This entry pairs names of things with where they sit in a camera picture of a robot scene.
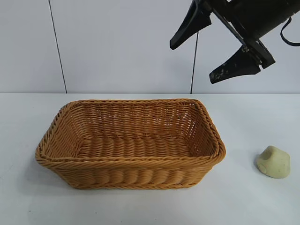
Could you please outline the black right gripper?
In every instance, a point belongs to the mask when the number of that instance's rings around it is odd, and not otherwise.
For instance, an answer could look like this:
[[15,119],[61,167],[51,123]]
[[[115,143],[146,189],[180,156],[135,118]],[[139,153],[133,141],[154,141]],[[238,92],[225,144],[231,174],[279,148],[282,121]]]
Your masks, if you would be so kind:
[[298,0],[193,0],[189,10],[170,40],[175,50],[192,35],[211,25],[213,12],[242,43],[242,47],[210,74],[215,84],[242,75],[256,75],[260,65],[275,63],[260,41],[264,35],[300,11]]

